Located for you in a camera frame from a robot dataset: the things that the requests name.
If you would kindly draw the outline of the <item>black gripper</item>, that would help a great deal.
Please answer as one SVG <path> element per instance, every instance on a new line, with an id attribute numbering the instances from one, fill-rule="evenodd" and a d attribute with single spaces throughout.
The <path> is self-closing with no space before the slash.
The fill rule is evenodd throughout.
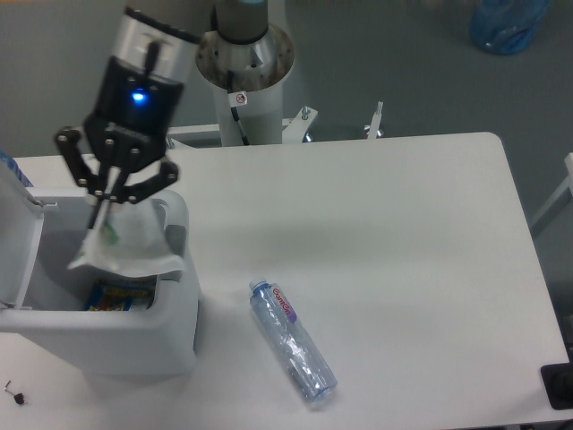
<path id="1" fill-rule="evenodd" d="M 75 184 L 95 198 L 88 229 L 97 229 L 107 216 L 105 203 L 137 204 L 178 180 L 179 168 L 168 159 L 160 161 L 155 176 L 133 185 L 126 184 L 131 172 L 124 168 L 138 172 L 164 157 L 167 129 L 183 91 L 181 82 L 147 75 L 112 56 L 83 127 L 65 126 L 56 132 L 54 142 Z M 81 155 L 83 138 L 99 161 L 97 173 Z"/>

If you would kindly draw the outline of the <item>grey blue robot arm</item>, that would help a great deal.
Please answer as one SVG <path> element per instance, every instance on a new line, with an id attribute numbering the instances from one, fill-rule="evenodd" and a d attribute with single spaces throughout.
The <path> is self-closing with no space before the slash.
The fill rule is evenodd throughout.
<path id="1" fill-rule="evenodd" d="M 54 141 L 75 183 L 104 203 L 136 204 L 177 181 L 167 155 L 172 123 L 203 35 L 254 44 L 269 27 L 265 1 L 128 1 L 98 96 L 80 127 Z"/>

